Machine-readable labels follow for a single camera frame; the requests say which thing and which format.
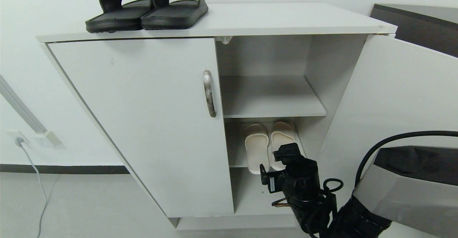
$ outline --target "cabinet door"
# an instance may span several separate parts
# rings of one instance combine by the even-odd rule
[[[168,217],[234,213],[214,40],[49,44]],[[204,71],[211,78],[211,117]]]
[[[403,132],[456,131],[457,116],[458,58],[370,35],[321,148],[320,179],[344,181],[337,196],[342,205],[361,159],[373,145]],[[419,137],[388,144],[397,145],[458,147],[458,139]]]

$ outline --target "dark baseboard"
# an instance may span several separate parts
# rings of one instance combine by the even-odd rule
[[[44,174],[130,174],[125,166],[36,166]],[[0,164],[0,172],[35,173],[30,165]]]

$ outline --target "white slipper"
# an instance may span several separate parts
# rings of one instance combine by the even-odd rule
[[[260,174],[259,165],[264,165],[266,170],[269,169],[269,157],[267,146],[269,137],[265,127],[261,124],[254,123],[245,129],[245,149],[247,151],[248,170],[252,174]]]
[[[291,125],[286,122],[276,122],[272,127],[272,134],[270,141],[272,142],[272,151],[269,153],[270,166],[276,171],[281,171],[285,169],[285,165],[281,161],[275,161],[273,155],[274,151],[277,151],[281,145],[294,143],[296,139],[294,138],[294,129]]]

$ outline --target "black slipper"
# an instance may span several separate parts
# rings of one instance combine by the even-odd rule
[[[208,11],[205,0],[154,0],[154,7],[142,16],[144,29],[187,29]]]
[[[142,29],[140,17],[153,10],[152,0],[121,5],[122,0],[99,0],[103,14],[86,21],[90,33]]]

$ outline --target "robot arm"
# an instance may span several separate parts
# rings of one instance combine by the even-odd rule
[[[454,237],[458,233],[458,150],[416,146],[378,150],[393,140],[431,135],[458,137],[458,132],[410,132],[372,147],[358,169],[351,199],[338,212],[332,192],[342,188],[342,181],[328,179],[320,189],[316,161],[300,155],[297,144],[283,145],[274,153],[285,170],[267,173],[260,166],[262,184],[270,193],[284,193],[285,198],[272,206],[291,207],[302,230],[313,238],[316,233],[321,238],[376,238],[392,221],[439,237]],[[365,164],[377,150],[361,179]],[[341,185],[330,190],[330,181]]]

